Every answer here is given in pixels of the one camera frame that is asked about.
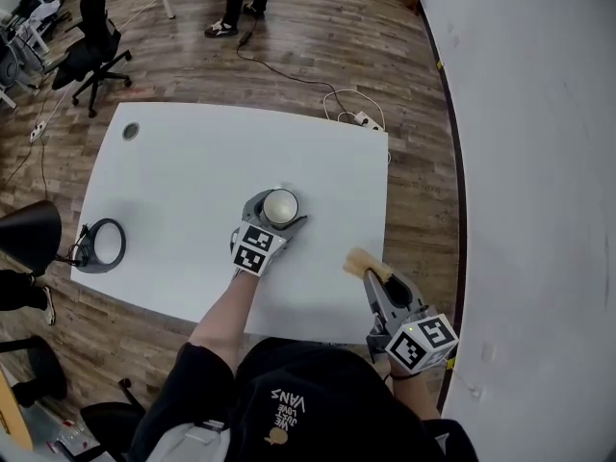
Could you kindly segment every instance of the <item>black shirt sleeve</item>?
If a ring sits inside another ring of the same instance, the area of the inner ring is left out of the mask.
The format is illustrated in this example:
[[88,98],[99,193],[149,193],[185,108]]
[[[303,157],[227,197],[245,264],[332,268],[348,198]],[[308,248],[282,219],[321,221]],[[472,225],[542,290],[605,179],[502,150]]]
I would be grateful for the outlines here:
[[179,424],[226,423],[235,401],[227,364],[206,347],[184,344],[163,390],[137,428],[129,459],[144,462],[161,437]]

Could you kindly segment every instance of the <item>sneaker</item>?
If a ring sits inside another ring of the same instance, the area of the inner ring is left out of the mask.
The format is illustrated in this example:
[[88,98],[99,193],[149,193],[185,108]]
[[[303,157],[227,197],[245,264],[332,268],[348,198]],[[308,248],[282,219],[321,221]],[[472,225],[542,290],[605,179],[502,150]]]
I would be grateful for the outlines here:
[[222,19],[205,30],[206,38],[226,38],[227,36],[235,36],[237,34],[238,28],[230,24],[225,24],[222,22]]
[[45,321],[47,325],[53,325],[56,322],[56,310],[54,308],[54,301],[51,298],[51,290],[45,286],[41,288],[47,296],[47,308],[45,308]]
[[263,19],[266,16],[265,13],[256,11],[255,8],[252,7],[252,4],[244,5],[244,13],[254,17],[255,19]]

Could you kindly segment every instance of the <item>hand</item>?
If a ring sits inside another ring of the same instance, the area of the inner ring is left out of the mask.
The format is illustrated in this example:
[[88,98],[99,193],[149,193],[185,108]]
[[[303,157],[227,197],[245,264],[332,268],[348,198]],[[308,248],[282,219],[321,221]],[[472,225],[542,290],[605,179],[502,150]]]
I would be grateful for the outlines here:
[[409,372],[392,356],[388,355],[387,359],[389,360],[389,372],[392,376],[408,376]]

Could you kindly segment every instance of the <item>floor outlet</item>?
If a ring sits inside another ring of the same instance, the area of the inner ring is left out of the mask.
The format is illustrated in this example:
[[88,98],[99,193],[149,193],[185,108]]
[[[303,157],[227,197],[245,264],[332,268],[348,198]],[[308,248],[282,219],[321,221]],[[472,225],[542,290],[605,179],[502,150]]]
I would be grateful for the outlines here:
[[30,134],[30,143],[36,141],[42,135],[46,126],[47,124],[44,121],[37,125],[37,127]]
[[381,126],[364,112],[359,112],[355,115],[355,123],[364,128],[370,128],[371,130],[377,130],[378,132],[383,131]]

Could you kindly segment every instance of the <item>office chair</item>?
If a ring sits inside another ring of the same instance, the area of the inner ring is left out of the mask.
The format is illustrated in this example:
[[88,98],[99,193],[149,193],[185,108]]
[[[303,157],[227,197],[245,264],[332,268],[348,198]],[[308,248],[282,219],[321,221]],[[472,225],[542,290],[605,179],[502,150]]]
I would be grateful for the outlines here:
[[66,31],[78,27],[84,33],[84,37],[71,44],[62,57],[46,67],[45,73],[58,69],[52,85],[53,90],[58,90],[72,81],[83,81],[86,75],[92,72],[89,79],[73,94],[72,102],[77,106],[79,104],[77,96],[92,87],[88,116],[94,118],[96,116],[94,101],[103,80],[123,80],[127,88],[132,85],[128,75],[109,70],[120,60],[125,59],[129,62],[133,57],[128,50],[116,56],[122,34],[107,17],[105,0],[81,0],[79,10],[82,19]]
[[73,455],[64,443],[56,442],[56,447],[70,462],[90,462],[105,452],[116,462],[126,462],[122,454],[131,447],[145,409],[128,390],[131,387],[128,378],[120,380],[118,385],[130,403],[102,402],[81,410],[84,424],[100,445]]

